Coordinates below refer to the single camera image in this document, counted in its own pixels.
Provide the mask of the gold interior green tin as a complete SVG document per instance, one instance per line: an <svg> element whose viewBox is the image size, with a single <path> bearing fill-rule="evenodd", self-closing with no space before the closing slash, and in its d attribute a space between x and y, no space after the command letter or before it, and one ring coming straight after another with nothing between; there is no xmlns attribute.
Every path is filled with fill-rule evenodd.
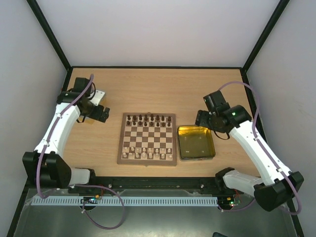
<svg viewBox="0 0 316 237"><path fill-rule="evenodd" d="M216 155L211 130L201 126L185 125L177 129L181 161L208 160Z"/></svg>

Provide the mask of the wooden chess board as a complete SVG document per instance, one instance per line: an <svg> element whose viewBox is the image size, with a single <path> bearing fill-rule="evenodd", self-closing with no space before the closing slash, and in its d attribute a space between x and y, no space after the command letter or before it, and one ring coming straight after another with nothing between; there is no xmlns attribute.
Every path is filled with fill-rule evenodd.
<svg viewBox="0 0 316 237"><path fill-rule="evenodd" d="M144 120L144 115L148 115L148 120ZM151 114L154 115L154 120L151 121ZM124 113L122 116L120 140L118 146L117 164L126 165L158 165L158 166L175 166L177 164L177 141L176 141L176 115L166 113ZM129 147L129 152L124 150L125 147ZM139 158L135 157L136 149L139 148ZM145 153L147 158L142 158L142 148L146 148ZM148 158L148 148L152 148L153 158ZM155 159L155 149L158 148L159 159ZM160 148L165 148L165 159L161 158ZM129 153L133 153L133 159L129 158Z"/></svg>

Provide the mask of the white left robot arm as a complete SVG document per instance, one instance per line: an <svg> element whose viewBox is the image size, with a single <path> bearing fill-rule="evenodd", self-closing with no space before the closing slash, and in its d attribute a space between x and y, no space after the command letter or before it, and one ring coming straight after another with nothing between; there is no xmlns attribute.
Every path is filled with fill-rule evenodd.
<svg viewBox="0 0 316 237"><path fill-rule="evenodd" d="M42 188L67 188L86 185L94 176L89 168L71 168L63 159L64 149L75 123L85 118L105 122L109 108L100 103L106 93L96 90L91 96L79 92L62 92L57 98L53 119L34 151L24 153L22 162L28 180L37 188L39 195L46 195Z"/></svg>

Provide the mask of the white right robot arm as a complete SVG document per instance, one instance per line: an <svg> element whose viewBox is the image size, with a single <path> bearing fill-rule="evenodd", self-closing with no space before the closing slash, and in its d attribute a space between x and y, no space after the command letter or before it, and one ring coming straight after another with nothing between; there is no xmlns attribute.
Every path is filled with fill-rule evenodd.
<svg viewBox="0 0 316 237"><path fill-rule="evenodd" d="M215 187L218 192L239 190L254 197L265 211L272 211L297 195L303 176L298 171L292 172L277 158L243 106L225 107L218 113L199 110L195 124L233 137L259 171L260 177L240 173L231 167L217 172Z"/></svg>

